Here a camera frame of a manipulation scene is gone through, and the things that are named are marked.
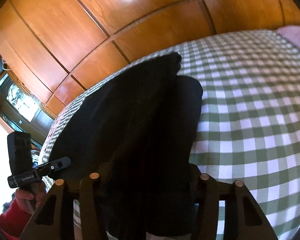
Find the checkered bedsheet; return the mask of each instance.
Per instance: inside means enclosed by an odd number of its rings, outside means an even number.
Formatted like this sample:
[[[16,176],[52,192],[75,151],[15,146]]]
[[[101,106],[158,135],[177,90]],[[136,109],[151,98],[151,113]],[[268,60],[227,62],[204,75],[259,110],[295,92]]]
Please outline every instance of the checkered bedsheet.
[[[279,239],[292,238],[300,227],[300,50],[270,30],[185,42],[108,76],[60,113],[43,145],[42,163],[88,95],[125,69],[172,51],[182,56],[178,74],[196,78],[204,91],[190,162],[219,181],[244,181]],[[53,181],[44,180],[51,187]],[[224,205],[220,201],[218,240]],[[75,202],[74,219],[80,226],[79,214]]]

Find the person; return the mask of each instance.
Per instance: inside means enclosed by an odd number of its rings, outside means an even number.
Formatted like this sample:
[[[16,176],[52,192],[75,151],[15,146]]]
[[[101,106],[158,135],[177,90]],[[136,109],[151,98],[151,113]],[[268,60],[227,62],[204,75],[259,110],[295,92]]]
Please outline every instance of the person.
[[[10,207],[0,216],[0,229],[7,240],[19,239],[32,215],[27,200],[36,199],[37,208],[46,194],[45,187],[40,187],[40,189],[36,195],[20,188],[16,190],[15,198]]]

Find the human hand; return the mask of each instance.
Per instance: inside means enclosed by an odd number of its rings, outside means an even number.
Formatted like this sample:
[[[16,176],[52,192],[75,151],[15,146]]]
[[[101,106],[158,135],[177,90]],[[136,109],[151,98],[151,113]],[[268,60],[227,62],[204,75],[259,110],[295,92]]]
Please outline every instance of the human hand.
[[[16,200],[19,208],[29,214],[32,214],[33,212],[29,208],[27,201],[35,199],[37,201],[35,207],[37,208],[41,204],[41,201],[44,195],[46,194],[45,186],[43,182],[32,183],[31,188],[32,191],[35,193],[35,195],[21,188],[18,188],[16,190]]]

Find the bed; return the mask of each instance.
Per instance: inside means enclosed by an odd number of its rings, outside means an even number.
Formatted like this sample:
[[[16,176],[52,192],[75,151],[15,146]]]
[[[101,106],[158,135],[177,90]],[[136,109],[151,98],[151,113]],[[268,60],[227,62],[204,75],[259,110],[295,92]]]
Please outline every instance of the bed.
[[[244,181],[278,238],[292,238],[300,227],[300,49],[276,31],[210,36],[131,63],[63,109],[39,161],[48,161],[56,138],[89,94],[127,68],[172,51],[182,56],[178,74],[196,78],[203,88],[189,161],[219,181]],[[50,178],[44,181],[48,188],[53,184]],[[218,240],[223,236],[225,203],[219,205]],[[78,202],[74,220],[80,227]]]

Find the metal screw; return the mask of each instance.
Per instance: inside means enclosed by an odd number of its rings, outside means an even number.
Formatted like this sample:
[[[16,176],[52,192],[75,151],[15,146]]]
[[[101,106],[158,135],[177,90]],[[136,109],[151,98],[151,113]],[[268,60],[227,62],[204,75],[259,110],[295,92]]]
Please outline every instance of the metal screw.
[[[63,179],[57,179],[56,180],[56,182],[55,182],[55,184],[57,185],[57,186],[61,186],[62,184],[64,184],[64,180]]]
[[[210,178],[210,176],[207,173],[202,173],[200,175],[200,179],[202,179],[202,180],[208,180],[209,178]]]
[[[90,178],[91,178],[91,179],[97,179],[97,178],[99,178],[99,176],[100,176],[100,174],[99,174],[99,173],[96,173],[96,172],[90,174]]]
[[[243,186],[243,182],[241,180],[236,180],[234,182],[238,187],[242,187]]]

